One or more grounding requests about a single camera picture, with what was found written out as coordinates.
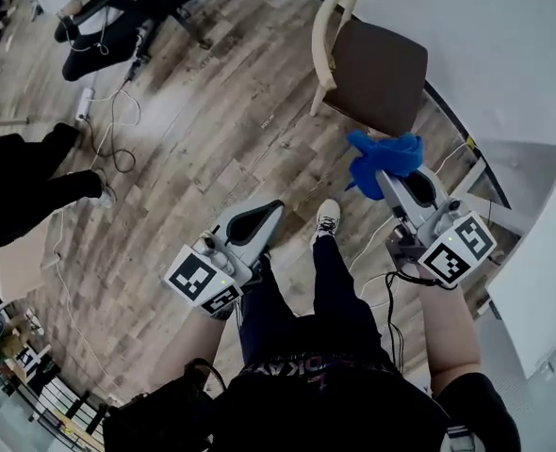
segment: black sleeve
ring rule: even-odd
[[[475,433],[487,452],[520,452],[521,442],[515,421],[484,374],[469,373],[459,377],[436,401],[456,424]]]

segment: blue cloth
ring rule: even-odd
[[[407,177],[422,164],[422,139],[410,133],[396,139],[377,141],[362,131],[353,131],[347,140],[362,153],[350,165],[353,183],[348,189],[358,186],[367,198],[374,201],[384,198],[376,180],[377,171],[385,170],[395,176]]]

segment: brown chair seat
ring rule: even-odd
[[[336,89],[324,102],[392,137],[412,129],[427,73],[427,49],[379,26],[350,20],[333,48]]]

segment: power strip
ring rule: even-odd
[[[83,89],[81,92],[81,100],[77,108],[77,115],[75,118],[78,121],[84,121],[90,114],[91,99],[93,99],[93,89]]]

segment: black shirt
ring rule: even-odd
[[[433,401],[391,363],[304,353],[248,366],[218,405],[214,452],[440,451],[456,426],[488,452],[520,450],[515,422],[479,373],[456,379]]]

